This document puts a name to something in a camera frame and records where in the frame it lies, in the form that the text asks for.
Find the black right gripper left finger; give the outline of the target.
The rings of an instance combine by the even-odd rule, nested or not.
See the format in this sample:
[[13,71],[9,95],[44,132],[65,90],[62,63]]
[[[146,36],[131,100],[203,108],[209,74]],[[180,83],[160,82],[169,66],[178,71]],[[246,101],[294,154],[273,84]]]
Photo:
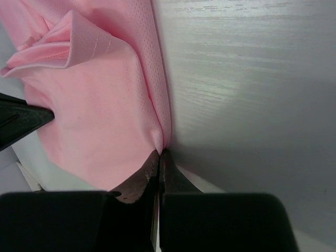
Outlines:
[[113,190],[1,196],[1,251],[152,251],[159,154]]

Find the pink t shirt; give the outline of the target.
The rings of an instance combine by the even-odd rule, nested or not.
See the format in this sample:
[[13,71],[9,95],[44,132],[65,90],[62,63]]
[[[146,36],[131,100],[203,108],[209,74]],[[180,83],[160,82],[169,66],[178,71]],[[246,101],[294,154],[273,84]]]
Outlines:
[[150,1],[1,1],[16,47],[1,75],[55,118],[38,130],[51,162],[101,190],[135,173],[171,137]]

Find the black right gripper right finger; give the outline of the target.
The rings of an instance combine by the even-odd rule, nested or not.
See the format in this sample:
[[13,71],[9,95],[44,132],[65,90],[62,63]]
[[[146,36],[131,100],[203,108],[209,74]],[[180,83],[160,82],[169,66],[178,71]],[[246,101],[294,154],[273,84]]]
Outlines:
[[160,155],[162,251],[298,251],[282,202],[267,193],[204,193]]

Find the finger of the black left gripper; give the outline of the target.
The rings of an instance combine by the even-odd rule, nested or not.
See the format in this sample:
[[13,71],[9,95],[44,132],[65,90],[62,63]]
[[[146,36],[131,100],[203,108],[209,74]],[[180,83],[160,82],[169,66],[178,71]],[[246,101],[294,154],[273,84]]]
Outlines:
[[25,100],[1,93],[1,150],[48,124],[54,113]]

